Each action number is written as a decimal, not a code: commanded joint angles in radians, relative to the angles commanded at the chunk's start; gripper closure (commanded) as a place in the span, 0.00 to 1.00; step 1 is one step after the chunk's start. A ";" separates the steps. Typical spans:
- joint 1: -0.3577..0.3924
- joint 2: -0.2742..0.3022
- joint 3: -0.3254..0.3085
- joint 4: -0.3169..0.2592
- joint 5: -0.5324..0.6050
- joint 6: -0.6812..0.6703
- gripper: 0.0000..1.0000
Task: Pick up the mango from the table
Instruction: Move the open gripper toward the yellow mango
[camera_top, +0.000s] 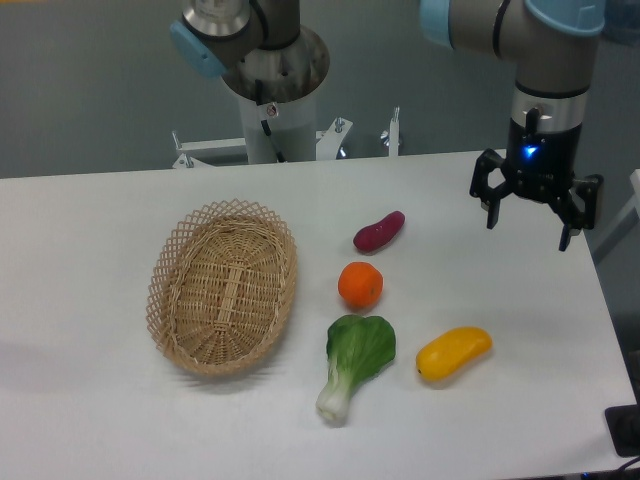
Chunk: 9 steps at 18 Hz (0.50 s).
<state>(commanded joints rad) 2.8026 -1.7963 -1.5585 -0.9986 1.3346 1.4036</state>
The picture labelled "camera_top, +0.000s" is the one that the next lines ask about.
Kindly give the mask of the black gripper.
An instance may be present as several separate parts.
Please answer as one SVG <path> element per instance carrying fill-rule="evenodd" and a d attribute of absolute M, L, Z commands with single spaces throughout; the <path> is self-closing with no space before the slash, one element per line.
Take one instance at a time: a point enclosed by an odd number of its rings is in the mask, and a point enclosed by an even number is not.
<path fill-rule="evenodd" d="M 492 149 L 476 159 L 469 194 L 478 198 L 487 212 L 486 227 L 499 220 L 501 201 L 515 195 L 550 204 L 563 227 L 559 250 L 565 252 L 571 239 L 592 230 L 600 215 L 604 177 L 599 174 L 574 178 L 574 160 L 582 126 L 554 133 L 528 135 L 525 128 L 510 121 L 506 159 Z M 489 185 L 489 175 L 502 172 L 499 185 Z"/>

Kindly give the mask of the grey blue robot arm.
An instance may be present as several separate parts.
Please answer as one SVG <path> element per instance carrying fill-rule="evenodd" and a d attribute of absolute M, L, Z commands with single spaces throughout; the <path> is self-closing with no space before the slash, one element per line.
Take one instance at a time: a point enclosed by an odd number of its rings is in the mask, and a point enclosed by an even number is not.
<path fill-rule="evenodd" d="M 484 151 L 470 185 L 489 226 L 512 194 L 552 209 L 563 225 L 561 248 L 595 226 L 603 179 L 577 177 L 574 158 L 604 11 L 601 1 L 420 3 L 430 41 L 516 67 L 506 151 Z M 319 158 L 314 96 L 330 57 L 301 24 L 298 2 L 189 1 L 169 32 L 186 63 L 238 99 L 251 162 Z"/>

